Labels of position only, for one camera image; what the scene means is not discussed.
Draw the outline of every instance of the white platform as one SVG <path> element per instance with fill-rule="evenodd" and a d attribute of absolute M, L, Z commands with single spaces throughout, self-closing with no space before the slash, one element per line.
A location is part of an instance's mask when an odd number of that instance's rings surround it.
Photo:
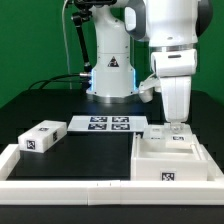
<path fill-rule="evenodd" d="M 206 180 L 203 178 L 199 181 L 0 181 L 0 204 L 224 205 L 224 176 L 206 149 L 200 147 L 199 156 L 207 155 Z M 191 152 L 190 158 L 192 157 L 198 161 L 195 152 Z"/>

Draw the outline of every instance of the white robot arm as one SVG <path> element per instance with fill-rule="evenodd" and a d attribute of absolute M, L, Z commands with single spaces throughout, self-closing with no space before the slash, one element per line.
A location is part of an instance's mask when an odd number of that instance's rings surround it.
<path fill-rule="evenodd" d="M 152 87 L 161 86 L 165 117 L 173 132 L 188 118 L 191 76 L 196 73 L 196 22 L 201 0 L 130 0 L 125 8 L 126 30 L 137 40 L 149 40 L 151 68 L 156 75 L 140 83 L 143 102 Z"/>

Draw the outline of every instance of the black table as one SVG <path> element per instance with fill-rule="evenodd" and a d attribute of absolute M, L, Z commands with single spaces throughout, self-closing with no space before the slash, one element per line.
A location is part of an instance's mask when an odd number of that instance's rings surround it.
<path fill-rule="evenodd" d="M 163 124 L 160 94 L 148 104 L 100 104 L 79 90 L 32 90 L 0 110 L 0 150 L 43 120 L 73 115 L 146 116 Z M 192 131 L 224 169 L 224 107 L 193 91 L 188 119 Z M 129 180 L 132 133 L 69 133 L 44 154 L 21 152 L 9 180 Z M 223 223 L 222 206 L 0 206 L 2 223 Z"/>

